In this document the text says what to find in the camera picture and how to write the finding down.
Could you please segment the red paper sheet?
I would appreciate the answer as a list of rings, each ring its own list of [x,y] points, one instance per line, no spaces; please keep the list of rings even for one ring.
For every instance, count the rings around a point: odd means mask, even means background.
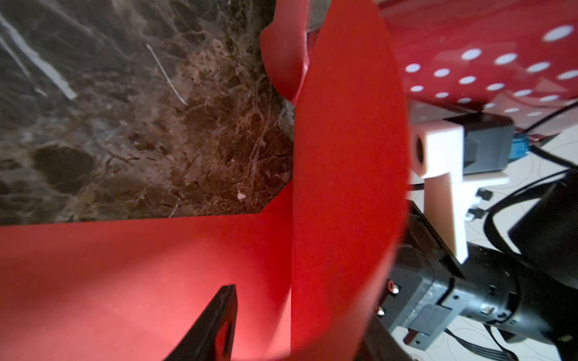
[[[260,35],[296,107],[290,345],[275,358],[351,360],[405,225],[405,95],[375,2],[331,2],[314,45],[308,25],[307,1],[278,1]]]
[[[3,360],[161,360],[233,284],[233,358],[290,347],[292,189],[257,214],[2,227]]]

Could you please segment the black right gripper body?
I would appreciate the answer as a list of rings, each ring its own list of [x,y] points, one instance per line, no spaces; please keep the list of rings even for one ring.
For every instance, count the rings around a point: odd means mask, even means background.
[[[405,344],[427,349],[457,317],[519,338],[577,348],[577,291],[525,265],[518,257],[468,244],[459,263],[432,225],[409,203],[406,232],[388,276],[381,325],[407,329]]]

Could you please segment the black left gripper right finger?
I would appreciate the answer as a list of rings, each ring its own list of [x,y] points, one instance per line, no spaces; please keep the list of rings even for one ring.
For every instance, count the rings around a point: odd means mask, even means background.
[[[413,361],[391,334],[382,326],[377,316],[370,318],[358,349],[360,361]]]

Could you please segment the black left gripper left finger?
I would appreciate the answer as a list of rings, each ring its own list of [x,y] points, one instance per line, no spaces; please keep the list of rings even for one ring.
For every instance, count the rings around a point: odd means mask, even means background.
[[[165,360],[231,360],[237,310],[236,286],[221,287]]]

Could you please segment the red polka dot toaster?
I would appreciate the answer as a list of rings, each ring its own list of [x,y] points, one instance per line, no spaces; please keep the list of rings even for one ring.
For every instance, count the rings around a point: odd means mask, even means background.
[[[406,95],[478,109],[577,98],[575,1],[380,1]]]

